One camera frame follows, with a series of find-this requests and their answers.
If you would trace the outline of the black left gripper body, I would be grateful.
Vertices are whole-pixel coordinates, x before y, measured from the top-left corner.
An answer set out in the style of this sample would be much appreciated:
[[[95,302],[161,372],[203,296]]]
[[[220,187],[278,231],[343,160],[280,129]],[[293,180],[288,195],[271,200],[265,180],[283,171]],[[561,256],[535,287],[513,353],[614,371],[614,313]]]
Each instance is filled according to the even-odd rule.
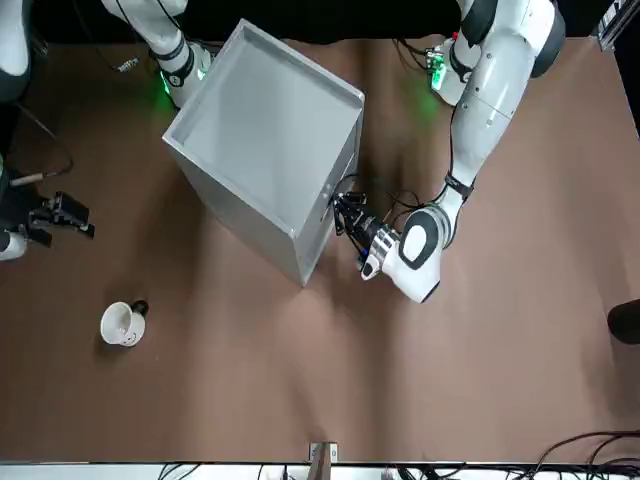
[[[362,250],[369,250],[373,239],[383,223],[365,209],[356,209],[346,214],[346,234]]]

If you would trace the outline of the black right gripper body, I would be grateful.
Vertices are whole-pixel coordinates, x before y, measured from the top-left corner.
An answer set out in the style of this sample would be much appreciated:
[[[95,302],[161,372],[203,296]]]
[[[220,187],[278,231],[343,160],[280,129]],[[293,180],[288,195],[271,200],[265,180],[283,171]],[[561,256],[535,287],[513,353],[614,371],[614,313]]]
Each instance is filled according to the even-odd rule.
[[[1,195],[1,230],[30,231],[45,230],[43,226],[34,226],[30,213],[43,209],[49,198],[42,196],[34,184],[23,186],[8,185]]]

